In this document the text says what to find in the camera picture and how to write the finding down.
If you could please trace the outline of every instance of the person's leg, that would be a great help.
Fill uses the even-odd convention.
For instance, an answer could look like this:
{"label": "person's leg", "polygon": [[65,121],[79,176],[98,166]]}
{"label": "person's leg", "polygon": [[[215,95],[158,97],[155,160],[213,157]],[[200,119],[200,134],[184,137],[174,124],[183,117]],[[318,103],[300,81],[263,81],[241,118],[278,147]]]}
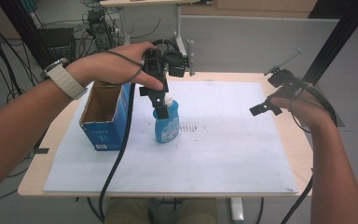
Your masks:
{"label": "person's leg", "polygon": [[177,224],[216,224],[216,199],[184,199]]}
{"label": "person's leg", "polygon": [[112,198],[104,224],[150,224],[147,215],[149,208],[149,199]]}

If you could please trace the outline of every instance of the bottle label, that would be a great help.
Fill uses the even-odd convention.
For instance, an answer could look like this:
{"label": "bottle label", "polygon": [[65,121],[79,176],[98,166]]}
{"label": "bottle label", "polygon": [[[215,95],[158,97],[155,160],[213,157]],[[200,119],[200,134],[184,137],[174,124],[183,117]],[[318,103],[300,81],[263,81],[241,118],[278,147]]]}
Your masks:
{"label": "bottle label", "polygon": [[173,119],[168,125],[162,130],[161,141],[168,142],[173,140],[179,134],[179,118]]}

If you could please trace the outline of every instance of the wristwatch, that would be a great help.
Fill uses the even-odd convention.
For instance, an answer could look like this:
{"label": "wristwatch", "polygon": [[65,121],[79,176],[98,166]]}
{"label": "wristwatch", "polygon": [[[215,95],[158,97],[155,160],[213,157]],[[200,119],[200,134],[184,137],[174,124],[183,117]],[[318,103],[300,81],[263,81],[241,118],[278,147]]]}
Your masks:
{"label": "wristwatch", "polygon": [[49,65],[40,76],[43,79],[51,78],[57,86],[59,86],[66,94],[68,94],[72,99],[77,100],[84,93],[86,93],[87,88],[82,87],[66,70],[66,67],[69,64],[69,61],[65,58],[61,58],[58,61]]}

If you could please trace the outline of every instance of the white bottle cap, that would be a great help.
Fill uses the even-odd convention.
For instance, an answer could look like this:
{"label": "white bottle cap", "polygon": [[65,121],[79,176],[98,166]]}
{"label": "white bottle cap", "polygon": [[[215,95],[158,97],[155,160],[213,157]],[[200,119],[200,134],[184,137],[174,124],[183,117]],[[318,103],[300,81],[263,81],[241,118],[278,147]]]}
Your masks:
{"label": "white bottle cap", "polygon": [[164,102],[166,106],[171,106],[173,104],[173,98],[169,92],[165,92]]}

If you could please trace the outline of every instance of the cardboard box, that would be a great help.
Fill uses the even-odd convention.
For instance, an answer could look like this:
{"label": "cardboard box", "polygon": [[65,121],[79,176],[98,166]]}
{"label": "cardboard box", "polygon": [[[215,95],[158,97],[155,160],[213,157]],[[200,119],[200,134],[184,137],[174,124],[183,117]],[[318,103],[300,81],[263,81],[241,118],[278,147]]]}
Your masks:
{"label": "cardboard box", "polygon": [[130,83],[114,86],[94,82],[80,127],[96,150],[120,150],[127,123]]}

